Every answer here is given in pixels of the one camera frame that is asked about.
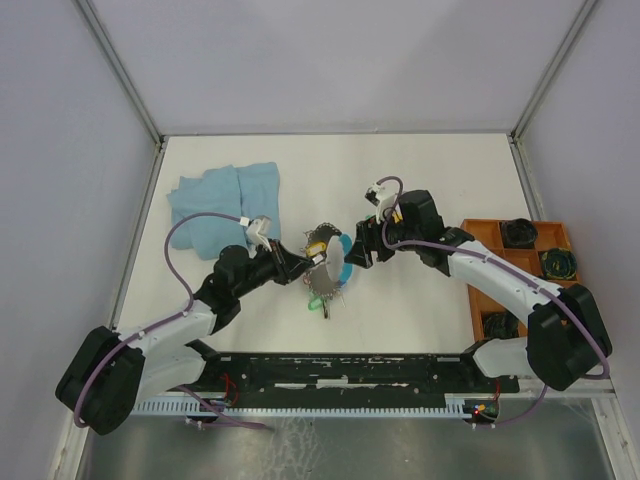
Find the metal key organizer blue handle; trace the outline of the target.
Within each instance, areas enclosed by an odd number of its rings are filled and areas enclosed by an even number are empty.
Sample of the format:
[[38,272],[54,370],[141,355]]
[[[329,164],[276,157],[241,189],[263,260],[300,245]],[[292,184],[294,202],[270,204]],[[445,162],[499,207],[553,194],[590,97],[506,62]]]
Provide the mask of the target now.
[[350,280],[353,266],[345,262],[346,253],[352,247],[352,239],[331,223],[321,223],[305,233],[307,244],[322,241],[327,244],[323,252],[323,263],[303,275],[303,282],[313,296],[321,296],[324,301],[332,300]]

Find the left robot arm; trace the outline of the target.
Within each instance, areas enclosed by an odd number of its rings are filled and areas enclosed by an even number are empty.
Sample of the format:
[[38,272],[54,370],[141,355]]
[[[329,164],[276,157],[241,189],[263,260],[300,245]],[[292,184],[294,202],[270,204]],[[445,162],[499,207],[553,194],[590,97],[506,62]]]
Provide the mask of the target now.
[[238,245],[224,248],[179,311],[127,333],[105,326],[91,330],[59,381],[56,398],[72,411],[77,427],[106,435],[150,397],[192,383],[212,389],[221,366],[202,338],[240,313],[243,296],[269,282],[288,285],[325,258],[294,254],[274,239],[254,254]]

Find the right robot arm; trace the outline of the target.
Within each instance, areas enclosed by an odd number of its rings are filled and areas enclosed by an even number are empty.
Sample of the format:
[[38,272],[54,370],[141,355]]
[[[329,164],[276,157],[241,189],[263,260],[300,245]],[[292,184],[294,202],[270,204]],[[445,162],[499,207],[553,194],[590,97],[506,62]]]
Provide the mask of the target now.
[[534,376],[564,391],[593,368],[610,373],[612,344],[593,294],[583,285],[563,287],[499,257],[468,232],[445,226],[426,190],[394,193],[372,185],[365,194],[374,215],[356,225],[348,264],[369,268],[400,251],[457,279],[500,304],[524,325],[515,339],[489,339],[467,349],[458,368],[467,389],[481,391],[496,377]]

